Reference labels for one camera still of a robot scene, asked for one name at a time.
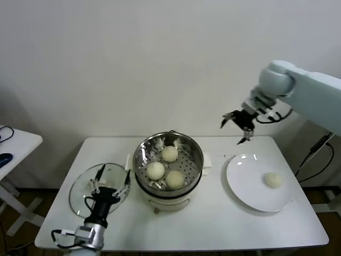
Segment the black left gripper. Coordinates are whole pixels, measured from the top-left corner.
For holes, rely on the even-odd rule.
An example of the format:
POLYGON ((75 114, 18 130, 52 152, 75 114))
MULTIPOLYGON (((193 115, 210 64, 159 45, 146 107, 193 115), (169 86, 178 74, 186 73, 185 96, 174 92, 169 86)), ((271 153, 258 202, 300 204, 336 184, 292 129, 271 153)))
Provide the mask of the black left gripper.
POLYGON ((104 183, 100 182, 104 170, 105 164, 97 171, 95 178, 89 181, 92 196, 85 197, 85 205, 91 214, 85 218, 85 223, 107 223, 111 206, 119 203, 119 198, 126 197, 131 189, 130 170, 126 174, 122 188, 118 190, 100 188, 104 186, 104 183))

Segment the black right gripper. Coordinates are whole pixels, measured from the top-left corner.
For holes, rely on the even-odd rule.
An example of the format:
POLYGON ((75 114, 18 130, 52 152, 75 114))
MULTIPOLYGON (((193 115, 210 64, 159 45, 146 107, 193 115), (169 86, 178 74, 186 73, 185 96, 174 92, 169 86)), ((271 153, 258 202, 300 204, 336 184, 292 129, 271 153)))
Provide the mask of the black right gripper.
POLYGON ((250 114, 245 110, 235 110, 223 115, 220 128, 222 129, 228 121, 232 121, 238 127, 240 127, 243 130, 243 137, 237 143, 240 145, 246 141, 250 141, 253 138, 255 129, 253 120, 255 118, 256 113, 250 114))

